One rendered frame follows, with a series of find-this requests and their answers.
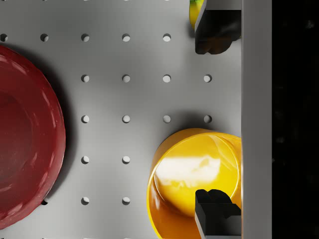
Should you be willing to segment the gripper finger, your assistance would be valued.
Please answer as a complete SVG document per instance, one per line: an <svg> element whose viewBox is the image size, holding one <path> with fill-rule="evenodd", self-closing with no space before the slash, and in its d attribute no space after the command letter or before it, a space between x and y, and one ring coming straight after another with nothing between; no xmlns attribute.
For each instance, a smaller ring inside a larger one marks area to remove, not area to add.
<svg viewBox="0 0 319 239"><path fill-rule="evenodd" d="M197 54L225 52L241 38L241 0L203 0L194 34Z"/></svg>
<svg viewBox="0 0 319 239"><path fill-rule="evenodd" d="M223 191L196 191L195 221L201 239L241 239L241 209Z"/></svg>

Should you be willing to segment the banana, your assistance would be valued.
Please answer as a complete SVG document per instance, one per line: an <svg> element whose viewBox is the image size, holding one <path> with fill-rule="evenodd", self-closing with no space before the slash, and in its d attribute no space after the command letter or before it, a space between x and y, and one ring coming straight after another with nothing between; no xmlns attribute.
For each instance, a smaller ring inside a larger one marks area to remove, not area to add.
<svg viewBox="0 0 319 239"><path fill-rule="evenodd" d="M189 22L194 31L199 25L206 4L207 0L189 0Z"/></svg>

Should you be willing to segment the yellow bowl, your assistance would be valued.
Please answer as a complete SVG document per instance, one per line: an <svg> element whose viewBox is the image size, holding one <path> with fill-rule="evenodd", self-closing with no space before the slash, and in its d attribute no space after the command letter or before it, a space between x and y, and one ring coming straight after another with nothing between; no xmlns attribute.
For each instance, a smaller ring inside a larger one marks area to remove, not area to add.
<svg viewBox="0 0 319 239"><path fill-rule="evenodd" d="M147 187L147 211L159 239L200 239L195 192L221 190L241 207L241 138L188 128L155 152Z"/></svg>

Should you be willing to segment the red plate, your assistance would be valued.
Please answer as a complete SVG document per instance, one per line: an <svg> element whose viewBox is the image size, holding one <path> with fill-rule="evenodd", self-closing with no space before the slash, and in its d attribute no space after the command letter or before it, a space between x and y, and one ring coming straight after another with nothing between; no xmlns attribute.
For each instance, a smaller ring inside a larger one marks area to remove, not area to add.
<svg viewBox="0 0 319 239"><path fill-rule="evenodd" d="M28 216L62 166L63 113L43 73L0 45L0 230Z"/></svg>

